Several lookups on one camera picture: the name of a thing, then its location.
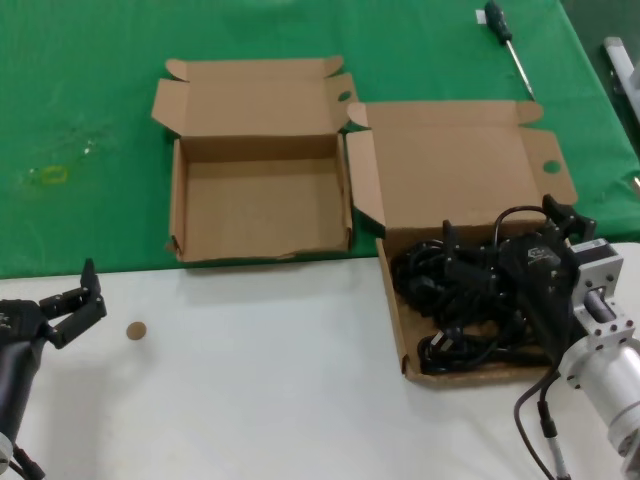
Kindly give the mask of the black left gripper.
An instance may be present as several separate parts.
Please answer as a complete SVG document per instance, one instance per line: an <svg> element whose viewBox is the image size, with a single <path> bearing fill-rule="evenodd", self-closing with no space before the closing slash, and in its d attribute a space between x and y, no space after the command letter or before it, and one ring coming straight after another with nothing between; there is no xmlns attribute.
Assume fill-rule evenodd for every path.
<svg viewBox="0 0 640 480"><path fill-rule="evenodd" d="M49 341L64 348L107 315L92 259L85 261L80 286L41 301L1 301L1 433L17 436L32 384L41 364L49 318L70 315L54 327Z"/></svg>

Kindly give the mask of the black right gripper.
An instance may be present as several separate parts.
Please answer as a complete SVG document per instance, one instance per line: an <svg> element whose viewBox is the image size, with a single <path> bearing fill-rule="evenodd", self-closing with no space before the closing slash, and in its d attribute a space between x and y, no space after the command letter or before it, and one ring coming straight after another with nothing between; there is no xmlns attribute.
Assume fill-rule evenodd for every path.
<svg viewBox="0 0 640 480"><path fill-rule="evenodd" d="M596 221L579 214L550 194L542 210L558 232L529 232L505 240L499 247L499 267L513 284L515 298L543 351L559 360L569 347L574 317L571 296L576 270L565 239L579 243L595 238ZM496 284L498 247L493 243L464 247L449 220L442 223L444 274L458 284Z"/></svg>

